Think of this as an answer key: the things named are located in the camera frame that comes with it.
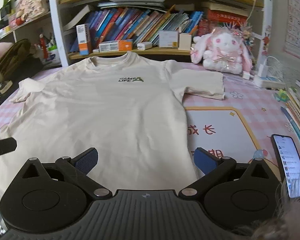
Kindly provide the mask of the cream t-shirt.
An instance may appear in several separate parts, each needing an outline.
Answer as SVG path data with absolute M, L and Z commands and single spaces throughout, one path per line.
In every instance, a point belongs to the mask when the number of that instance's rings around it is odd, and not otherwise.
M 21 81 L 12 102 L 23 107 L 0 129 L 0 139 L 17 141 L 14 152 L 0 157 L 0 195 L 27 159 L 52 163 L 91 147 L 98 165 L 89 176 L 111 191 L 181 190 L 197 179 L 186 93 L 222 100 L 223 76 L 127 52 Z

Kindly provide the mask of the black smartphone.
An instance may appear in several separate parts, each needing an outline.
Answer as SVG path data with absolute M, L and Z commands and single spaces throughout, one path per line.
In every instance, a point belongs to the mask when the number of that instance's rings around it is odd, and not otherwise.
M 273 134 L 270 139 L 289 198 L 300 198 L 300 155 L 292 137 Z

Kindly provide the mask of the pink checkered desk mat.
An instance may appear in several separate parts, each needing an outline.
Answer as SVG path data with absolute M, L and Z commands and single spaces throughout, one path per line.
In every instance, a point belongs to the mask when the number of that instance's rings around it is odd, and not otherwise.
M 240 77 L 224 75 L 225 99 L 184 97 L 189 124 L 189 149 L 202 147 L 216 157 L 231 156 L 239 163 L 249 163 L 256 150 L 277 177 L 279 168 L 272 147 L 272 134 L 293 138 L 300 154 L 300 141 L 290 119 L 282 111 L 274 91 L 259 89 Z

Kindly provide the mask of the olive green bag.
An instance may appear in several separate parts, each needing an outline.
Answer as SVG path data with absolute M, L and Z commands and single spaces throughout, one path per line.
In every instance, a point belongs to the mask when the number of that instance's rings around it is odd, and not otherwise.
M 34 57 L 31 42 L 0 42 L 0 85 L 11 81 L 13 84 L 33 77 L 43 69 L 41 60 Z

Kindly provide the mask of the white power strip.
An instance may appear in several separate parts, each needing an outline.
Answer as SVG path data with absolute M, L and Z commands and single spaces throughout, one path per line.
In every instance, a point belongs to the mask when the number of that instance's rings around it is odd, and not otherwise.
M 253 84 L 265 89 L 284 89 L 286 85 L 282 70 L 266 64 L 260 64 L 258 72 L 253 78 Z

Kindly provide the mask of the pink white bunny plush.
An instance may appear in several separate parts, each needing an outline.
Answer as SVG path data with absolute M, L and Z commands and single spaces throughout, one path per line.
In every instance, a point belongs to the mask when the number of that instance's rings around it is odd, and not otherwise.
M 196 36 L 193 42 L 191 61 L 202 63 L 207 70 L 239 75 L 249 73 L 253 68 L 242 38 L 226 27 L 217 27 L 209 34 Z

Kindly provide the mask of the tall orange white box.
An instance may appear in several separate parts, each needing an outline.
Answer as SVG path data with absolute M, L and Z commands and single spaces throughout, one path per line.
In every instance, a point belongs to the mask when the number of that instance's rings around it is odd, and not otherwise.
M 88 24 L 80 24 L 76 26 L 79 53 L 83 56 L 92 52 L 90 31 Z

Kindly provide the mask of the flat orange white box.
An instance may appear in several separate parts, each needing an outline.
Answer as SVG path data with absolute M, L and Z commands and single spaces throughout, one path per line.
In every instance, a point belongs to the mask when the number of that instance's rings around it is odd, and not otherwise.
M 129 51 L 133 49 L 133 40 L 101 42 L 98 48 L 100 53 L 107 53 L 112 51 Z

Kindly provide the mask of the cream small box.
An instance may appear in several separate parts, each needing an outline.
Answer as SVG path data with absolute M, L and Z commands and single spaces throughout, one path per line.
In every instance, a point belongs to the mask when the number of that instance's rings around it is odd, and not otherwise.
M 187 33 L 180 33 L 179 34 L 179 50 L 186 50 L 190 51 L 192 45 L 192 35 Z

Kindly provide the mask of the white square box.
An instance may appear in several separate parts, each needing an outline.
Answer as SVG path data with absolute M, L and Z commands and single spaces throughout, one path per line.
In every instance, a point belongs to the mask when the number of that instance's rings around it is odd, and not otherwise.
M 160 48 L 178 48 L 179 33 L 178 31 L 159 31 L 159 47 Z

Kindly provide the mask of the white power adapter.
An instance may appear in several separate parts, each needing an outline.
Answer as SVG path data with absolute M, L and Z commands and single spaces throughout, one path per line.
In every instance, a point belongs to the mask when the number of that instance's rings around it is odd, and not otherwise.
M 148 50 L 153 47 L 151 42 L 140 42 L 137 44 L 137 50 Z

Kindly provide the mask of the row of colourful books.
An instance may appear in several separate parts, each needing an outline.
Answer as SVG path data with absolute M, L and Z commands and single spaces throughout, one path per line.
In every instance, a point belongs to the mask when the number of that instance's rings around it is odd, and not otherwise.
M 133 40 L 136 47 L 140 42 L 151 42 L 159 46 L 159 31 L 178 31 L 192 34 L 204 17 L 203 11 L 176 11 L 149 6 L 119 6 L 102 4 L 98 9 L 85 6 L 79 13 L 76 25 L 88 24 L 91 45 L 99 49 L 101 42 Z

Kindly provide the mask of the wooden white bookshelf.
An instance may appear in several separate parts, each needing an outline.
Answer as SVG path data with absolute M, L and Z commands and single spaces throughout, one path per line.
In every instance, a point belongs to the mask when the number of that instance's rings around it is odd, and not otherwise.
M 193 38 L 217 27 L 233 29 L 254 65 L 267 55 L 273 19 L 272 0 L 22 0 L 0 22 L 0 41 L 28 40 L 47 60 L 54 42 L 60 66 L 90 56 L 112 57 L 137 45 L 151 59 L 189 60 Z

